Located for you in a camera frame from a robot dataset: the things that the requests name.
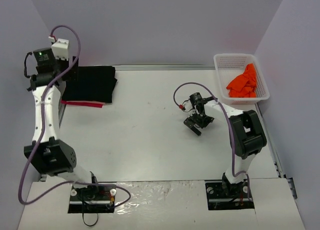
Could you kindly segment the black t-shirt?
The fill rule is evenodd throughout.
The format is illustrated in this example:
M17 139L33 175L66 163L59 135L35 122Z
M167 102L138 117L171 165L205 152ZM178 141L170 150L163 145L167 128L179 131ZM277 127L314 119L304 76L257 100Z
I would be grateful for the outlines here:
M62 100L111 104L117 81L113 66L80 66L77 80L66 83Z

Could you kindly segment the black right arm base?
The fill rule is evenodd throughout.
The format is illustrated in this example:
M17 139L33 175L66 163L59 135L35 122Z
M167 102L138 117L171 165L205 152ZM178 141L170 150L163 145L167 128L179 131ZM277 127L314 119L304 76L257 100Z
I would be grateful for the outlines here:
M248 183L236 185L231 193L223 189L221 180L205 181L207 208L209 211L231 211L255 209L252 194L248 196Z

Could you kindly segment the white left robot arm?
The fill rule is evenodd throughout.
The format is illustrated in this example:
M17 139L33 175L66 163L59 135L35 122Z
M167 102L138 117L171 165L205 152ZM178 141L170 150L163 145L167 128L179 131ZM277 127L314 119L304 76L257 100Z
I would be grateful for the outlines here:
M89 199L97 198L101 187L95 175L77 163L75 150L60 139L59 105L61 80L55 78L69 67L69 48L51 46L31 52L37 73L29 76L35 105L35 127L31 145L24 155L40 173L70 181Z

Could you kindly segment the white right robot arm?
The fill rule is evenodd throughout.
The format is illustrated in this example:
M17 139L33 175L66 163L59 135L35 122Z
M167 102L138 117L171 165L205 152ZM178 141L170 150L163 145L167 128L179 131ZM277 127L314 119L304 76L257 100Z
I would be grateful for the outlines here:
M179 108L189 113L184 124L197 136L202 134L199 129L206 128L214 120L226 122L231 147L231 164L222 175L221 189L226 196L234 196L247 180L253 159L267 145L267 138L257 112L236 109L212 96L203 98L199 92L190 95Z

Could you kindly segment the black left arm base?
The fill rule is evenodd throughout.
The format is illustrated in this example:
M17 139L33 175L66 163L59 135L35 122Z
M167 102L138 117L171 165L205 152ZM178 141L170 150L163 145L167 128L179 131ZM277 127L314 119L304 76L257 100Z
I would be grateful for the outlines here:
M69 214L111 214L115 211L115 194L112 185L71 188Z

